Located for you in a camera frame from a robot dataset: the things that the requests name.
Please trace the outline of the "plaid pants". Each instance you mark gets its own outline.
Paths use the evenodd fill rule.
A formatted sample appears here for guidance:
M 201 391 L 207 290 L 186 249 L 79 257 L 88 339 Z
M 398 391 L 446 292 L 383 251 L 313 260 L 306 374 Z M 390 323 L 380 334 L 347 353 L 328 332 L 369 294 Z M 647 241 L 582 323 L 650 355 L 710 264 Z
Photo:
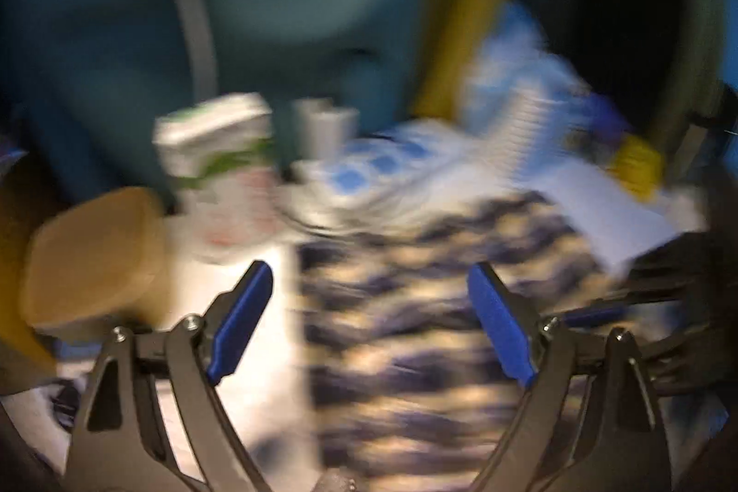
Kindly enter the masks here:
M 467 293 L 489 262 L 538 310 L 606 294 L 607 272 L 538 192 L 385 233 L 300 245 L 297 303 L 321 463 L 374 491 L 460 491 L 518 406 Z

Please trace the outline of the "yellow plastic bag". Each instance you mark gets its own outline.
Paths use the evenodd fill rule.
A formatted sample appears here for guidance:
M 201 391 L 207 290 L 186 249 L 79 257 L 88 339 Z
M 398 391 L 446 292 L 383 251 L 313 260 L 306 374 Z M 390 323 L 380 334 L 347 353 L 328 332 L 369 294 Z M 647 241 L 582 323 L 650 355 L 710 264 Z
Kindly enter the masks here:
M 662 186 L 664 159 L 645 139 L 624 134 L 607 172 L 634 199 L 647 203 Z

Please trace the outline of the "tan plastic container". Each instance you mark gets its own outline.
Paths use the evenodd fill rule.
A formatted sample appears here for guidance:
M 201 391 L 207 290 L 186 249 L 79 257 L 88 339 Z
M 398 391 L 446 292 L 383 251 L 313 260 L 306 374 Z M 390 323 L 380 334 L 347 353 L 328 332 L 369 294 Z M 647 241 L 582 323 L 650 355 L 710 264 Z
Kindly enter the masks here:
M 163 206 L 125 187 L 46 221 L 31 239 L 20 314 L 41 335 L 100 342 L 116 326 L 157 325 L 172 299 Z

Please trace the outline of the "white plastic basket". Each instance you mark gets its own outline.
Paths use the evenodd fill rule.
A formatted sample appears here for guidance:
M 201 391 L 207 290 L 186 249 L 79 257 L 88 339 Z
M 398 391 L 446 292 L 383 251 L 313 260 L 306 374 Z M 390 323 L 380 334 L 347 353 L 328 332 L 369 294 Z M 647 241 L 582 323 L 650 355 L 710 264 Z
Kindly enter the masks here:
M 504 6 L 465 70 L 460 123 L 503 184 L 523 185 L 566 154 L 590 122 L 592 89 L 523 5 Z

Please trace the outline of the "white power strip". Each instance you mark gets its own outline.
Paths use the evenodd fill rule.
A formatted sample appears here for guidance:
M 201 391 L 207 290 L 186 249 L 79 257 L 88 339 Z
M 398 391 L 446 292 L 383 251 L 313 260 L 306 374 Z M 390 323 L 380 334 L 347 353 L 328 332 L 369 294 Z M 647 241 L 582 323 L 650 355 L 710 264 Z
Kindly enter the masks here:
M 295 162 L 294 199 L 318 219 L 315 230 L 365 226 L 474 151 L 476 139 L 444 121 L 403 122 L 345 143 L 334 159 Z

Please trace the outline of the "white green carton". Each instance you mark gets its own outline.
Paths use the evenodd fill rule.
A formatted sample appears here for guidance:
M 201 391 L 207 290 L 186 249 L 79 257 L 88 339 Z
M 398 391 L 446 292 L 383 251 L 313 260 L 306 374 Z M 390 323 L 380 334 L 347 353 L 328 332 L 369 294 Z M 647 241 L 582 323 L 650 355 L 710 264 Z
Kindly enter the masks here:
M 233 92 L 155 120 L 153 143 L 185 216 L 191 248 L 234 260 L 280 230 L 271 110 L 256 92 Z

